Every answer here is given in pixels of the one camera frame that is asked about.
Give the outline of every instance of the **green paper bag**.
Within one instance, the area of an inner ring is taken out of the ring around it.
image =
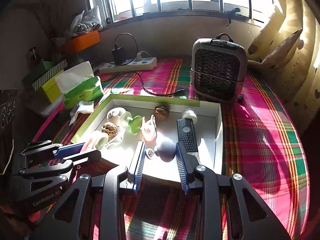
[[[74,108],[80,101],[94,101],[103,96],[100,77],[89,78],[62,97],[66,109]]]

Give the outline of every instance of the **gray ball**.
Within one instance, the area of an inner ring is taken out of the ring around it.
[[[164,162],[170,162],[176,155],[176,145],[170,138],[163,137],[161,142],[156,145],[155,153]]]

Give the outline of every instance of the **pink toy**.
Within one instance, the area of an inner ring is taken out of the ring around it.
[[[100,131],[94,131],[92,132],[89,139],[86,141],[86,143],[82,146],[80,152],[85,152],[88,150],[92,150],[96,148],[97,150],[101,150],[102,147],[106,144],[108,141],[109,136],[106,133],[102,133]]]
[[[156,138],[156,121],[154,115],[152,115],[148,121],[145,121],[145,117],[142,118],[141,131],[144,139],[148,142]]]

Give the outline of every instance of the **blue gripper pad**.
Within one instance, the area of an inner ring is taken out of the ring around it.
[[[189,193],[188,172],[186,169],[186,165],[183,161],[182,153],[178,143],[176,144],[176,161],[177,161],[177,167],[179,171],[182,190],[186,195],[188,195]]]
[[[138,160],[138,165],[137,165],[137,168],[134,173],[135,185],[133,187],[133,190],[135,193],[137,193],[140,189],[141,180],[142,180],[142,171],[143,171],[143,165],[144,165],[145,158],[146,158],[146,145],[145,145],[145,143],[143,143],[141,153],[139,156],[139,160]]]
[[[78,154],[81,151],[83,145],[84,143],[75,143],[59,147],[57,152],[54,154],[54,157],[56,159],[63,159],[65,157]]]

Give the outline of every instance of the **portable fan heater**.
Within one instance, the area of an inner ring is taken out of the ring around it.
[[[220,39],[224,35],[229,41]],[[226,33],[216,39],[199,39],[193,44],[192,86],[213,101],[234,103],[242,90],[247,62],[244,48]]]

